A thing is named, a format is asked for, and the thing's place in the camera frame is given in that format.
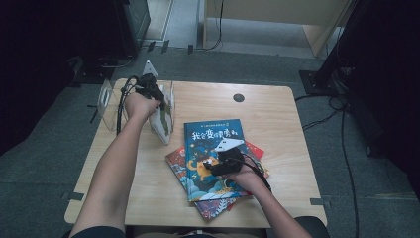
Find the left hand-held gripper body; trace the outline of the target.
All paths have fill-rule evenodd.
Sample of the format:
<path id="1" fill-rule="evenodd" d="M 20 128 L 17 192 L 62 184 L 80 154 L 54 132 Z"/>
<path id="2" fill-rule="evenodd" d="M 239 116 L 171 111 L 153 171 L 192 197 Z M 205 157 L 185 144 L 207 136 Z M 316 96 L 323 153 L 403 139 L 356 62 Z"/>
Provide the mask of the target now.
<path id="1" fill-rule="evenodd" d="M 152 63 L 147 60 L 143 75 L 136 79 L 135 90 L 137 93 L 145 96 L 147 99 L 164 101 L 164 94 L 157 85 L 158 73 Z"/>

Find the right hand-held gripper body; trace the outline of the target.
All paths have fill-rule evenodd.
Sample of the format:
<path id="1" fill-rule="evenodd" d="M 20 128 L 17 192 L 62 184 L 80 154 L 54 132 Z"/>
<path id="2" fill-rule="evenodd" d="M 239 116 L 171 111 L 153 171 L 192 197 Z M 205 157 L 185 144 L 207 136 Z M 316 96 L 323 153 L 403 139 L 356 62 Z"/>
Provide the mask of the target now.
<path id="1" fill-rule="evenodd" d="M 224 138 L 215 148 L 219 163 L 213 168 L 225 168 L 231 173 L 236 173 L 241 169 L 244 156 L 239 149 L 245 141 L 241 139 Z"/>

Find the dark blue picture book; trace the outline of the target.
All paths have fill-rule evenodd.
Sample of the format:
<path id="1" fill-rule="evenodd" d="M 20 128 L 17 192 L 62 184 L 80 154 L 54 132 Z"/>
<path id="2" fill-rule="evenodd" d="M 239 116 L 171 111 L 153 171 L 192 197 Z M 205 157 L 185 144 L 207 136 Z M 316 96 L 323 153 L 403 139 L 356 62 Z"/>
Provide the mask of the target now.
<path id="1" fill-rule="evenodd" d="M 210 162 L 213 165 L 219 163 L 215 148 L 224 138 L 245 141 L 240 119 L 184 124 L 186 182 L 189 201 L 237 198 L 248 195 L 234 181 L 222 176 L 213 176 L 211 171 L 206 170 L 203 166 L 203 162 Z M 249 151 L 246 143 L 239 149 L 244 154 Z"/>

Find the white caterpillar picture book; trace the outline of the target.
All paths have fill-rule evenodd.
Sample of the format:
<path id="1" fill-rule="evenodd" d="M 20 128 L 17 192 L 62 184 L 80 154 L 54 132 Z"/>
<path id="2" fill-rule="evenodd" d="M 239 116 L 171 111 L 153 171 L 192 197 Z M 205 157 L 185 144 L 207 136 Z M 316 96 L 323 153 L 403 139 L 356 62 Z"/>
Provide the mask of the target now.
<path id="1" fill-rule="evenodd" d="M 150 125 L 162 142 L 167 145 L 170 141 L 171 133 L 173 132 L 174 123 L 175 104 L 173 83 L 161 84 L 159 89 L 164 94 L 166 106 L 163 110 L 160 109 L 160 107 L 157 108 L 155 113 L 150 117 Z"/>

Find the light blue monsters picture book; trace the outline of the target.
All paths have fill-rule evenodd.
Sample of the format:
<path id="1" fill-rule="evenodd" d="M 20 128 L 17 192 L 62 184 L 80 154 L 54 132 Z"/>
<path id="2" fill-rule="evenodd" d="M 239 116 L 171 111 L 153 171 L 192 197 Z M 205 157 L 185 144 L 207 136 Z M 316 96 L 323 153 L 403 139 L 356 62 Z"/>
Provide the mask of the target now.
<path id="1" fill-rule="evenodd" d="M 185 165 L 185 150 L 183 147 L 169 153 L 165 159 L 174 172 L 175 176 L 180 181 L 184 189 L 187 189 L 186 182 L 186 165 Z M 219 216 L 224 211 L 229 211 L 233 208 L 236 198 L 215 199 L 206 201 L 194 202 L 195 207 L 201 214 L 202 218 L 210 221 Z"/>

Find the clear acrylic book rack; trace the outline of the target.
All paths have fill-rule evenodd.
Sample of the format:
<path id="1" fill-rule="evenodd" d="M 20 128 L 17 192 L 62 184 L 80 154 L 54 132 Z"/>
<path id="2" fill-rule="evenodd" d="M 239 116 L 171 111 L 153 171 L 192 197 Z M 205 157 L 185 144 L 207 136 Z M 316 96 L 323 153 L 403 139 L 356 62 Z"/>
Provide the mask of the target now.
<path id="1" fill-rule="evenodd" d="M 161 84 L 171 82 L 172 81 L 159 80 L 157 85 L 160 86 Z M 121 97 L 120 88 L 123 87 L 125 83 L 126 79 L 123 79 L 119 86 L 113 86 L 111 82 L 106 79 L 100 90 L 97 102 L 98 113 L 102 117 L 108 130 L 111 132 L 117 130 L 117 115 Z"/>

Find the person's left hand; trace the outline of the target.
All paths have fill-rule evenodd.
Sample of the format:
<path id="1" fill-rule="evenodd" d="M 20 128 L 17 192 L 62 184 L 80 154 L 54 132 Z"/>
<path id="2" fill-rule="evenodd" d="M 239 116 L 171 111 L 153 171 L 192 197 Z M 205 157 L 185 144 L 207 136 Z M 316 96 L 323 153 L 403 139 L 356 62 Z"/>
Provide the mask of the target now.
<path id="1" fill-rule="evenodd" d="M 159 106 L 159 100 L 147 99 L 139 93 L 132 93 L 125 100 L 125 109 L 129 119 L 141 122 L 145 122 Z"/>

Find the person's right hand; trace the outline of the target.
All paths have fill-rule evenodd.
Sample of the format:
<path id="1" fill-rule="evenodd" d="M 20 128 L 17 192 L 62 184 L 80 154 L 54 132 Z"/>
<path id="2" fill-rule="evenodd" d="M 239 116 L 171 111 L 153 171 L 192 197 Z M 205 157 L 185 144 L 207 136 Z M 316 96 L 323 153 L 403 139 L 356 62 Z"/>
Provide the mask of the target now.
<path id="1" fill-rule="evenodd" d="M 252 195 L 268 192 L 268 188 L 264 184 L 263 180 L 246 165 L 242 165 L 241 169 L 237 173 L 228 174 L 227 178 L 233 180 Z"/>

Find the dark cabinet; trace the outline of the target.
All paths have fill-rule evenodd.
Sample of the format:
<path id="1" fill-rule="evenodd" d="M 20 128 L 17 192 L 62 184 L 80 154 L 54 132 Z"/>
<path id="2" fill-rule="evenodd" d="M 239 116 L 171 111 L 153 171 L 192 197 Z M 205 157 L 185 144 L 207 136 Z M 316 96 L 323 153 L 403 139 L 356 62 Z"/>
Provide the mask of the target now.
<path id="1" fill-rule="evenodd" d="M 123 52 L 135 57 L 151 22 L 147 0 L 114 0 Z"/>

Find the person's lap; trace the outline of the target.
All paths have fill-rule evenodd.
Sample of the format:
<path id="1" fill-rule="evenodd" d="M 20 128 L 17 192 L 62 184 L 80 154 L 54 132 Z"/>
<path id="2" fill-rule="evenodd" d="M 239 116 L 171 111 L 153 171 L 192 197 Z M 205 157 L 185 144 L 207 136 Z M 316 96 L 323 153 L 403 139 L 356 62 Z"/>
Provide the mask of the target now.
<path id="1" fill-rule="evenodd" d="M 137 226 L 134 238 L 266 238 L 262 228 Z"/>

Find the grey tape strip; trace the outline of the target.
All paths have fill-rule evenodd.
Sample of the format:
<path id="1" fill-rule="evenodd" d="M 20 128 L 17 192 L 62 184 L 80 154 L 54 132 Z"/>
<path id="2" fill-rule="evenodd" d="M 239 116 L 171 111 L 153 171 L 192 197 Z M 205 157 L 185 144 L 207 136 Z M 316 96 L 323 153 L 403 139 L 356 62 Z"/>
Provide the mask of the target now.
<path id="1" fill-rule="evenodd" d="M 81 201 L 84 197 L 83 193 L 79 192 L 64 192 L 61 196 L 63 200 L 77 200 Z"/>
<path id="2" fill-rule="evenodd" d="M 312 205 L 321 205 L 324 208 L 330 209 L 331 208 L 331 202 L 329 200 L 323 199 L 323 198 L 310 198 L 310 203 Z"/>

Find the black metal stand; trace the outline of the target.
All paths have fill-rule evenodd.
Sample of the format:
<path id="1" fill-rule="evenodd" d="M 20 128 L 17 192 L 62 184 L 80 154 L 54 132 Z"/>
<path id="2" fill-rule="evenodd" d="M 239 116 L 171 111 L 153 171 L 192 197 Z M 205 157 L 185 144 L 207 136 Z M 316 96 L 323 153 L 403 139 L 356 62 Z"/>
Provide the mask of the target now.
<path id="1" fill-rule="evenodd" d="M 303 25 L 303 31 L 309 46 L 316 57 L 320 56 L 323 49 L 327 49 L 329 39 L 339 29 L 336 45 L 327 54 L 322 66 L 318 70 L 299 71 L 302 84 L 307 94 L 324 96 L 339 94 L 333 74 L 340 63 L 347 64 L 349 62 L 347 59 L 340 58 L 340 37 L 358 2 L 359 0 L 340 0 L 331 19 L 325 26 Z"/>

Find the light wooden cabinet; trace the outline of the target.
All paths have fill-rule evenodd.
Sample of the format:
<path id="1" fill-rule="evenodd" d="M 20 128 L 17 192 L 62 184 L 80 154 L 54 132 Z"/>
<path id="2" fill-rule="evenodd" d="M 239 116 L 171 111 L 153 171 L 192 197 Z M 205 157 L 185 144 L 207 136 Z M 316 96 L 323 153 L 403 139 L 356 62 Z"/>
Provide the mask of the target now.
<path id="1" fill-rule="evenodd" d="M 301 25 L 314 57 L 319 57 L 337 27 L 344 26 L 356 0 L 203 0 L 204 32 L 207 19 Z"/>

